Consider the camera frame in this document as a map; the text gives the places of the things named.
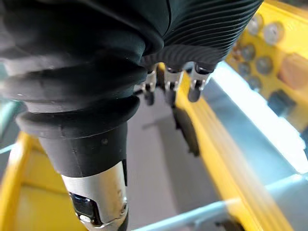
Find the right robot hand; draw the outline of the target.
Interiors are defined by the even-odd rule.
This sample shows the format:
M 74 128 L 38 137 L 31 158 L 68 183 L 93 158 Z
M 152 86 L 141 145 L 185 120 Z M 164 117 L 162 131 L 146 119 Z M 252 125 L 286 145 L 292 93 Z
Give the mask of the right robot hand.
M 127 121 L 134 86 L 164 63 L 212 73 L 259 0 L 3 0 L 1 94 L 37 137 L 90 231 L 128 227 Z

